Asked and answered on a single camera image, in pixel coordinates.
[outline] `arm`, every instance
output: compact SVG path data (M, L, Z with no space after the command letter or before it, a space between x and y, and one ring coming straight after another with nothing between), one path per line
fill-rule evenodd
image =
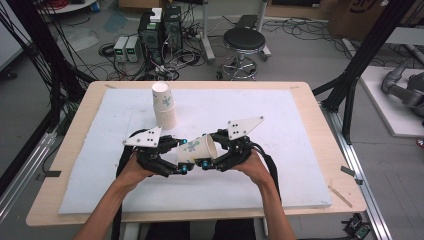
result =
M151 175L153 173L144 170L137 163L137 155L133 154L73 239L104 239L124 198L139 182Z
M235 166L234 169L249 176L252 182L258 186L262 196L270 239L296 239L284 213L274 181L258 153L252 150L250 157L244 163Z

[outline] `white foam mat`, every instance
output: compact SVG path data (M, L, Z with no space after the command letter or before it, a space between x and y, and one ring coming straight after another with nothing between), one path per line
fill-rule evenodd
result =
M225 129L229 120L264 116L249 137L277 165L285 208L332 204L299 112L287 90L173 90L178 123L162 135L195 139ZM122 140L156 126L151 90L109 89L79 154L59 213L90 213L115 178ZM162 155L168 161L176 152ZM260 193L239 171L203 171L144 180L125 199L124 211L262 208Z

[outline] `upright paper cup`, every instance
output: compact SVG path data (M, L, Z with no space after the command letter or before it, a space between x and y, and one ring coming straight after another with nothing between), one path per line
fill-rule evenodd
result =
M165 130L174 128L177 125L177 113L175 106L167 111L157 111L155 109L156 122Z
M215 144L210 135L204 135L177 147L178 161L194 163L194 159L218 157Z
M155 82L152 86L153 108L157 111L167 111L174 107L174 98L166 82Z

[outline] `white mat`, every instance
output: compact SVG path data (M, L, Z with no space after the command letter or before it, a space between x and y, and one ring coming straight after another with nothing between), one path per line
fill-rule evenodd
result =
M284 207L332 204L290 91L173 90L178 125L162 135L192 140L227 127L228 120L264 116L249 137L276 162ZM156 126L151 90L109 89L75 162L59 213L90 213L115 177L122 140ZM175 151L162 157L176 159ZM257 187L243 173L195 167L186 176L154 176L124 201L124 211L262 208Z
M381 91L384 77L392 70L393 68L368 67L362 74L365 89L393 136L422 137L424 136L424 127L421 124L424 119L403 105L399 98ZM406 88L409 77L421 72L422 70L406 69L398 85Z

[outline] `person's left hand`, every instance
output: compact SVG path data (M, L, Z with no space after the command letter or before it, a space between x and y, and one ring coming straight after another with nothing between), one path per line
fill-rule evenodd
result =
M143 181L146 177L155 175L155 173L145 170L137 162L137 152L133 152L127 165L122 170L121 174L116 178L120 184L127 189L128 192L132 191L139 182Z

